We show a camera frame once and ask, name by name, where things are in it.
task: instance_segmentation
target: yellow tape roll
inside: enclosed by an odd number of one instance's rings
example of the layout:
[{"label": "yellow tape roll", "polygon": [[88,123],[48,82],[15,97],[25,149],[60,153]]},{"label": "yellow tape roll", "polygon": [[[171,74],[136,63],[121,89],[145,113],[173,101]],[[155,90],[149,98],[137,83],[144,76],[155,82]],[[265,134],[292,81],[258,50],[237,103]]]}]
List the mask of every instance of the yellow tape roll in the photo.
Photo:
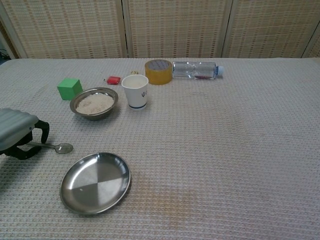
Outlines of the yellow tape roll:
[{"label": "yellow tape roll", "polygon": [[153,85],[167,84],[172,80],[172,63],[155,59],[148,61],[145,65],[145,76],[149,79],[149,83]]}]

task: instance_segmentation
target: green cube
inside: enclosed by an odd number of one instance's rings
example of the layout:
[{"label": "green cube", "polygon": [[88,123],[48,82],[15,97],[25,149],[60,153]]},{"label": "green cube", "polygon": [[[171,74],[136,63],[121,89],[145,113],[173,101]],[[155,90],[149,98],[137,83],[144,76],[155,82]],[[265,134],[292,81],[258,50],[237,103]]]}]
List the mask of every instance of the green cube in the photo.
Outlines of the green cube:
[{"label": "green cube", "polygon": [[63,100],[72,100],[83,91],[80,80],[76,78],[65,78],[58,85],[58,90]]}]

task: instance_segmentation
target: spoon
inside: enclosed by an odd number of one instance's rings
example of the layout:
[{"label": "spoon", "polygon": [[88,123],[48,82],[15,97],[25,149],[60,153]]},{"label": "spoon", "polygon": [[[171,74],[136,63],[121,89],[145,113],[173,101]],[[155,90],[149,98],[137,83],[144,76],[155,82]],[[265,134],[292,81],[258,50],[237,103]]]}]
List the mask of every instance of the spoon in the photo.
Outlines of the spoon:
[{"label": "spoon", "polygon": [[40,146],[44,148],[54,149],[57,154],[68,154],[70,153],[74,147],[69,143],[60,143],[59,145],[51,145],[30,141],[27,143],[32,146]]}]

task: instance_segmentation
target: table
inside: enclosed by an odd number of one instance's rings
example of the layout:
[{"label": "table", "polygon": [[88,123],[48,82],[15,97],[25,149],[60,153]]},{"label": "table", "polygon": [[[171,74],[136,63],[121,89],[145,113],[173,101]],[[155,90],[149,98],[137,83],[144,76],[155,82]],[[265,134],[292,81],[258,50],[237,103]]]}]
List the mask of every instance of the table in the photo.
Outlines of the table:
[{"label": "table", "polygon": [[[224,66],[223,78],[149,85],[143,111],[109,86],[118,107],[97,122],[75,116],[59,96],[66,77],[83,89],[108,87],[108,76],[144,74],[148,60],[0,66],[0,108],[38,116],[50,124],[48,143],[74,146],[66,155],[0,156],[0,239],[320,239],[319,59],[202,59]],[[97,152],[123,157],[130,191],[103,214],[71,213],[61,180]]]}]

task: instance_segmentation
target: small red object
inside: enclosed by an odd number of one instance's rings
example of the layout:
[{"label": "small red object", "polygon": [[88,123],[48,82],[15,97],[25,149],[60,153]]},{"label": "small red object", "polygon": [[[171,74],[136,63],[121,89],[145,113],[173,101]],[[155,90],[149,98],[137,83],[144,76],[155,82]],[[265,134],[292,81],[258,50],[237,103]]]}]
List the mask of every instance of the small red object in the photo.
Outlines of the small red object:
[{"label": "small red object", "polygon": [[110,76],[106,81],[107,84],[118,85],[120,83],[120,77],[118,76]]}]

